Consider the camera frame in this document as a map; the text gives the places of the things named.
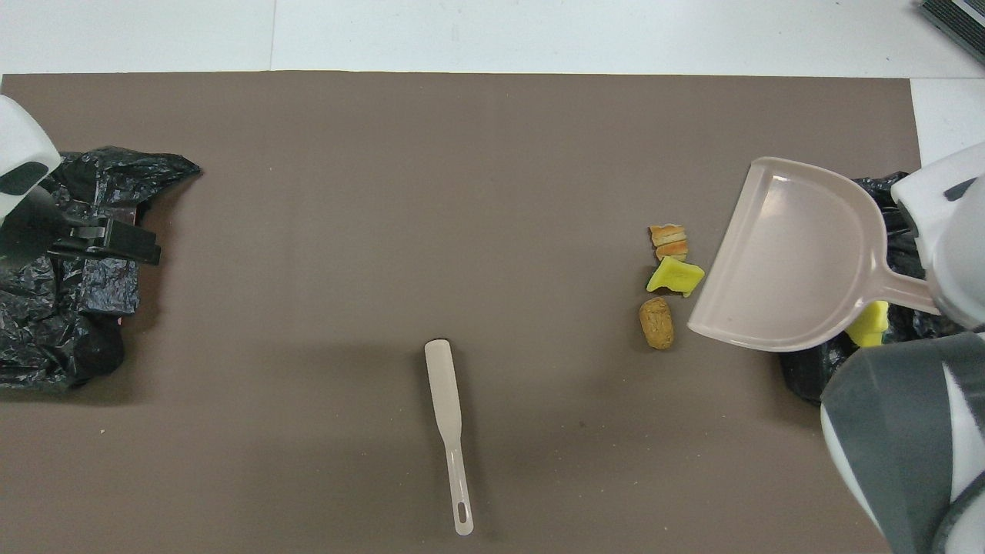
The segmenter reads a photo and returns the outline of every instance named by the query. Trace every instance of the black garbage bag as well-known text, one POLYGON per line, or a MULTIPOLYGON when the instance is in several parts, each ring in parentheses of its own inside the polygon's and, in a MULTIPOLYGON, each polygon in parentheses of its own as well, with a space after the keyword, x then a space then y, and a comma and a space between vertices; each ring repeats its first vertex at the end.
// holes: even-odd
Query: black garbage bag
MULTIPOLYGON (((886 222, 886 261, 889 268, 903 275, 923 279, 924 269, 917 254, 913 233, 899 213, 889 189, 908 173, 898 172, 883 178, 855 179, 876 200, 886 222)), ((937 338, 962 332, 964 329, 944 315, 920 312, 894 304, 889 305, 889 329, 883 343, 937 338)), ((801 398, 821 405, 821 393, 838 367, 858 350, 844 332, 822 345, 800 352, 780 354, 780 368, 787 387, 801 398)))
MULTIPOLYGON (((75 217, 135 223, 162 190, 201 170, 174 154, 107 146, 64 153, 39 186, 75 217)), ((0 389, 63 391, 123 362, 119 319, 140 303, 137 264, 42 256, 0 270, 0 389)))

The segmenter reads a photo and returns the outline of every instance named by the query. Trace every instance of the white spatula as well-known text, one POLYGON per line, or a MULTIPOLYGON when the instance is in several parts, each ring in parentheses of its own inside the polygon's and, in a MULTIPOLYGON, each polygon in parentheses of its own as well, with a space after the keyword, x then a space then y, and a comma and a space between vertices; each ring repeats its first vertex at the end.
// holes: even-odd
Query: white spatula
POLYGON ((460 535, 472 532, 472 507, 469 505, 469 486, 465 482, 465 463, 462 461, 462 408, 458 403, 458 383, 451 362, 451 345, 438 338, 425 345, 427 379, 434 402, 437 430, 444 441, 448 459, 448 483, 451 486, 451 510, 455 516, 455 531, 460 535))

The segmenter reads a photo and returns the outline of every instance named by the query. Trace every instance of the yellow sponge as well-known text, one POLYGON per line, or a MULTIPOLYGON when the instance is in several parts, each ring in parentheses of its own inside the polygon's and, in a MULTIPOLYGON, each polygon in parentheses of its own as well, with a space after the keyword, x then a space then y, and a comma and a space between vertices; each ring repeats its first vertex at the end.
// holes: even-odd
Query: yellow sponge
POLYGON ((676 260, 671 256, 664 256, 660 260, 660 265, 650 277, 650 282, 646 284, 646 290, 653 292, 660 287, 684 293, 685 298, 690 296, 690 292, 701 282, 704 277, 704 270, 700 267, 676 260))
POLYGON ((883 344, 883 333, 889 329, 889 303, 876 300, 859 313, 845 329, 852 342, 865 348, 883 344))

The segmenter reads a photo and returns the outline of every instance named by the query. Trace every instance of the pink dustpan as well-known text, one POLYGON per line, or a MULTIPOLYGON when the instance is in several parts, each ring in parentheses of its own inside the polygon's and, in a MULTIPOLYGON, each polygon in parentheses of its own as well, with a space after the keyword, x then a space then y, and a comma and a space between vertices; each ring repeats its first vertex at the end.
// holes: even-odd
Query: pink dustpan
POLYGON ((817 346, 886 300, 939 313, 927 284, 889 270, 886 226, 857 184, 807 164, 753 162, 688 327, 770 352, 817 346))

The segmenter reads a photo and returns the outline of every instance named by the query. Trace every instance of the white tile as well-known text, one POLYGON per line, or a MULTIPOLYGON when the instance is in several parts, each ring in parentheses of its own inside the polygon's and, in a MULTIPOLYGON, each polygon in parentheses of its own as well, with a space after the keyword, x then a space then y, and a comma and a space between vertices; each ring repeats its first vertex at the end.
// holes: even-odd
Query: white tile
POLYGON ((985 141, 985 79, 914 79, 910 90, 924 166, 985 141))
POLYGON ((911 0, 278 0, 272 68, 985 77, 911 0))
POLYGON ((2 0, 0 73, 264 70, 274 0, 2 0))

